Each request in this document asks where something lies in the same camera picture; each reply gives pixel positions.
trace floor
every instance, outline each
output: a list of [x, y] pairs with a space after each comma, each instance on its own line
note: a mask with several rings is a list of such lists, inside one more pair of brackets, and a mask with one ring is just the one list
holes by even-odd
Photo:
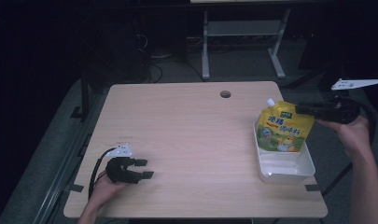
[[[282, 88], [310, 72], [298, 69], [305, 40], [286, 40], [282, 43], [278, 57], [287, 75], [285, 79], [276, 77], [273, 65], [268, 57], [267, 48], [271, 46], [273, 40], [253, 39], [250, 42], [250, 45], [236, 45], [235, 43], [225, 42], [221, 48], [212, 49], [209, 55], [211, 77], [207, 81], [274, 81], [281, 87], [284, 99], [291, 103], [323, 101], [330, 95], [329, 92], [322, 92], [317, 87], [321, 76], [315, 77], [295, 89]], [[202, 82], [201, 48], [192, 44], [188, 48], [186, 60], [175, 55], [161, 60], [153, 59], [149, 71], [152, 79], [159, 78], [160, 83]], [[75, 107], [81, 105], [79, 81], [66, 94], [0, 217], [0, 223], [77, 222], [76, 219], [63, 215], [63, 207], [69, 194], [69, 188], [75, 179], [81, 156], [85, 152], [86, 144], [91, 139], [91, 132], [107, 97], [107, 89], [103, 93], [91, 93], [89, 116], [83, 122], [80, 119], [71, 118]], [[359, 101], [368, 103], [362, 90], [354, 90], [349, 93]], [[349, 160], [334, 132], [319, 124], [315, 124], [312, 129], [307, 139], [307, 145], [315, 164], [316, 181], [320, 189], [325, 191]], [[378, 161], [378, 125], [373, 150]], [[351, 172], [349, 172], [344, 176], [336, 187], [325, 196], [329, 213], [322, 219], [282, 218], [274, 220], [257, 218], [248, 221], [250, 221], [249, 223], [259, 224], [348, 223], [351, 175]], [[59, 187], [52, 188], [52, 183]], [[128, 223], [128, 220], [100, 217], [97, 223]]]

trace human hand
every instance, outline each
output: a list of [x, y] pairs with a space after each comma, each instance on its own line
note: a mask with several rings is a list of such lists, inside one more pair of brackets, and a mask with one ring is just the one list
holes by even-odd
[[103, 171], [98, 175], [89, 203], [102, 207], [128, 185], [122, 182], [113, 183], [107, 176], [106, 171]]
[[351, 160], [357, 156], [371, 153], [369, 122], [362, 116], [358, 116], [349, 124], [341, 124], [317, 119], [317, 122], [334, 130], [345, 146], [345, 152]]

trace gray carpet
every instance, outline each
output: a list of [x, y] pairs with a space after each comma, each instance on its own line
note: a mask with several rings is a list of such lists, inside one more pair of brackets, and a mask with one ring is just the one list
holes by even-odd
[[[279, 50], [279, 59], [287, 77], [278, 79], [268, 57], [267, 48], [270, 42], [258, 42], [253, 46], [237, 47], [227, 52], [210, 53], [209, 64], [211, 78], [209, 82], [219, 81], [275, 81], [278, 85], [286, 85], [309, 71], [298, 70], [305, 41], [284, 41]], [[201, 53], [199, 50], [189, 52], [187, 63], [182, 63], [179, 57], [172, 57], [163, 61], [154, 62], [162, 69], [162, 83], [172, 82], [201, 82], [198, 72], [201, 72]], [[153, 78], [157, 78], [160, 69], [151, 66]], [[296, 89], [281, 90], [284, 99], [291, 103], [322, 101], [324, 93], [316, 87], [321, 77], [315, 77]], [[350, 95], [359, 101], [369, 104], [362, 90], [350, 91]], [[75, 169], [80, 162], [80, 151], [85, 151], [86, 139], [91, 136], [96, 120], [102, 110], [107, 96], [91, 94], [91, 113], [85, 122], [71, 119], [74, 108], [80, 105], [80, 83], [72, 86], [49, 125], [43, 140], [39, 144], [29, 166], [16, 187], [9, 203], [0, 217], [0, 223], [19, 224], [33, 223], [42, 202], [50, 192], [50, 186], [59, 171], [65, 171], [63, 179], [64, 189], [75, 178]], [[316, 173], [315, 178], [321, 190], [325, 190], [337, 174], [348, 164], [349, 160], [343, 152], [343, 147], [335, 134], [315, 124], [307, 145], [313, 158]], [[373, 150], [378, 161], [378, 126], [373, 143]], [[64, 158], [73, 155], [69, 162], [62, 167]], [[329, 214], [322, 219], [324, 223], [348, 223], [350, 207], [351, 173], [348, 173], [333, 191], [325, 197]], [[76, 223], [75, 219], [63, 215], [63, 207], [68, 197], [68, 190], [57, 194], [46, 213], [45, 219], [49, 223]], [[127, 223], [126, 219], [99, 218], [97, 223]], [[275, 223], [273, 219], [254, 219], [254, 223]], [[281, 219], [277, 223], [321, 223], [318, 219]]]

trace hole in table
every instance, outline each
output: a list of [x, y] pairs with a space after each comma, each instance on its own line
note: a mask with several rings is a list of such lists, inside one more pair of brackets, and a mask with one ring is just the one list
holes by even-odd
[[231, 92], [229, 91], [221, 91], [220, 96], [223, 98], [230, 98], [231, 97]]

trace black cable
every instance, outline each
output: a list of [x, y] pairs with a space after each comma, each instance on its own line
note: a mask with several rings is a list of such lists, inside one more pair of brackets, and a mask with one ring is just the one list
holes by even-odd
[[186, 63], [186, 62], [183, 62], [183, 61], [179, 61], [179, 60], [172, 60], [172, 61], [165, 61], [165, 62], [157, 62], [157, 63], [183, 63], [185, 65], [187, 65], [188, 67], [192, 68], [192, 70], [194, 70], [194, 72], [197, 74], [198, 77], [200, 77], [201, 81], [206, 81], [203, 79], [203, 77], [201, 76], [201, 74], [197, 71], [197, 69], [192, 66], [191, 64], [189, 63]]
[[[367, 105], [365, 105], [365, 104], [363, 104], [359, 101], [353, 100], [353, 99], [348, 98], [348, 97], [341, 97], [341, 98], [349, 99], [351, 101], [358, 103], [362, 107], [364, 112], [366, 113], [366, 117], [367, 117], [367, 120], [369, 122], [369, 140], [370, 140], [370, 145], [371, 145], [373, 140], [374, 140], [375, 127], [377, 125], [377, 118], [375, 117], [375, 114], [372, 112], [372, 110], [369, 106], [367, 106]], [[324, 192], [322, 192], [322, 196], [326, 197], [334, 189], [334, 187], [340, 182], [340, 180], [343, 179], [343, 177], [352, 170], [352, 168], [353, 168], [352, 162], [349, 162], [345, 166], [345, 168], [343, 168], [343, 170], [337, 175], [337, 177], [334, 178], [334, 180], [326, 188], [326, 190]]]
[[99, 59], [101, 59], [102, 61], [104, 61], [105, 64], [107, 64], [110, 68], [116, 70], [116, 71], [119, 71], [120, 70], [114, 66], [112, 64], [112, 62], [110, 62], [109, 60], [107, 60], [104, 56], [102, 56], [100, 53], [98, 53], [98, 51], [96, 51], [93, 47], [91, 47], [84, 39], [81, 35], [78, 36], [78, 38], [80, 38], [80, 40], [82, 41], [82, 43], [84, 44], [84, 46], [86, 46], [88, 49], [90, 49], [92, 51], [92, 53], [94, 55], [96, 55]]
[[96, 173], [98, 172], [98, 169], [99, 169], [99, 166], [101, 165], [102, 159], [104, 158], [104, 156], [108, 152], [110, 152], [110, 151], [112, 151], [114, 149], [115, 149], [114, 147], [108, 149], [106, 152], [104, 152], [104, 154], [102, 154], [102, 156], [98, 159], [98, 161], [96, 161], [95, 167], [93, 168], [93, 171], [92, 171], [90, 185], [89, 185], [89, 199], [92, 196], [93, 187], [94, 187], [94, 184], [95, 184]]
[[98, 182], [98, 180], [100, 178], [102, 178], [102, 176], [104, 176], [105, 174], [106, 174], [106, 172], [104, 172], [102, 175], [99, 175], [98, 178], [96, 178], [95, 183], [93, 183], [93, 185], [96, 185], [96, 183]]
[[215, 41], [210, 41], [209, 44], [208, 44], [208, 48], [209, 48], [209, 53], [213, 53], [213, 54], [224, 54], [224, 53], [228, 53], [231, 51], [232, 49], [232, 45], [231, 44], [227, 44], [225, 42], [223, 42], [222, 40], [218, 40], [219, 44], [217, 43], [213, 43], [213, 42], [217, 42], [217, 39]]
[[156, 68], [158, 68], [160, 70], [160, 76], [156, 80], [153, 79], [153, 76], [151, 75], [151, 72], [149, 71], [149, 77], [148, 77], [149, 81], [151, 81], [153, 83], [157, 83], [162, 78], [162, 75], [163, 75], [162, 69], [159, 66], [157, 66], [156, 64], [154, 64], [154, 63], [151, 63], [150, 66], [154, 66], [154, 67], [156, 67]]
[[334, 63], [326, 63], [326, 64], [323, 64], [322, 66], [316, 68], [315, 70], [311, 71], [310, 73], [286, 84], [286, 85], [283, 85], [283, 86], [279, 86], [280, 89], [295, 89], [296, 87], [300, 86], [301, 84], [305, 83], [306, 81], [314, 78], [314, 77], [317, 77], [317, 76], [320, 76], [320, 75], [323, 75], [328, 69], [330, 69], [332, 66], [334, 65]]
[[187, 47], [187, 51], [192, 51], [192, 50], [194, 50], [194, 49], [198, 49], [198, 48], [200, 48], [200, 47], [203, 46], [203, 39], [202, 39], [201, 37], [197, 37], [197, 38], [193, 37], [192, 39], [199, 39], [199, 41], [197, 41], [197, 42], [194, 43], [194, 44], [190, 44], [190, 45], [188, 45], [188, 47]]

